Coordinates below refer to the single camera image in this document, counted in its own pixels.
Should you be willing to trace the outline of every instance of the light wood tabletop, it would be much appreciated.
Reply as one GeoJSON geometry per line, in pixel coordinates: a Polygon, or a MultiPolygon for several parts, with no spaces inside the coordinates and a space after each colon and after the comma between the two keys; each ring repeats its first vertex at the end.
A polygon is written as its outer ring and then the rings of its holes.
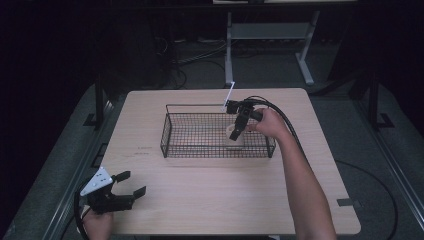
{"type": "MultiPolygon", "coordinates": [[[[164,158],[160,142],[167,104],[223,104],[228,90],[135,91],[128,94],[102,166],[131,171],[113,186],[119,195],[147,186],[133,209],[116,212],[116,234],[294,234],[281,153],[272,158],[164,158]]],[[[290,119],[328,198],[336,232],[361,226],[307,93],[303,89],[235,89],[232,100],[266,98],[290,119]]],[[[199,111],[221,112],[221,107],[199,111]]]]}

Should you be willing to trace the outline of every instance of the human hand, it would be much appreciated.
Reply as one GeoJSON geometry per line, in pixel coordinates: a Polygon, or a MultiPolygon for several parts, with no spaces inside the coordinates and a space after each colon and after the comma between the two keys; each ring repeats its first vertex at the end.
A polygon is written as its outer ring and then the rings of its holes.
{"type": "Polygon", "coordinates": [[[255,111],[262,113],[262,121],[247,125],[246,131],[258,131],[275,139],[289,132],[283,118],[276,111],[269,108],[259,108],[255,111]]]}
{"type": "Polygon", "coordinates": [[[106,240],[112,234],[113,213],[101,215],[89,210],[83,219],[84,228],[90,240],[106,240]]]}

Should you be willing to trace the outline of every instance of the person's left hand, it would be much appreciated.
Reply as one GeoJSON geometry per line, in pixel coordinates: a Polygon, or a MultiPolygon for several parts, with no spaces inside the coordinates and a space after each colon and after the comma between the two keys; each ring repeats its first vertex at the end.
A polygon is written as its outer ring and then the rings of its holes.
{"type": "Polygon", "coordinates": [[[85,215],[83,223],[90,240],[106,240],[112,234],[113,213],[98,215],[90,209],[85,215]]]}

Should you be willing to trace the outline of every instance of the white metal stand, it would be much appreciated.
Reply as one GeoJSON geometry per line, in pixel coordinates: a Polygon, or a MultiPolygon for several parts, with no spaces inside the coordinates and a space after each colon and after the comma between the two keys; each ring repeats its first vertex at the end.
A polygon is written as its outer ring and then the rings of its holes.
{"type": "Polygon", "coordinates": [[[231,44],[233,39],[304,39],[305,45],[296,60],[307,85],[314,84],[305,62],[306,55],[314,35],[319,11],[315,11],[310,22],[306,23],[232,23],[231,12],[227,21],[227,54],[225,56],[225,84],[231,85],[233,66],[231,62],[231,44]]]}

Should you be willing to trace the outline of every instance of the wire mesh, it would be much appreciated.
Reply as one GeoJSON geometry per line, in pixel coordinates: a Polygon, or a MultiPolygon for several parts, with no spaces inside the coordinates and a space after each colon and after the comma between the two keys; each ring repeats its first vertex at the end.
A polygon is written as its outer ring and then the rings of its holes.
{"type": "Polygon", "coordinates": [[[275,140],[258,132],[244,132],[244,142],[228,145],[226,128],[235,115],[225,113],[167,113],[161,140],[164,157],[265,158],[272,157],[275,140]]]}

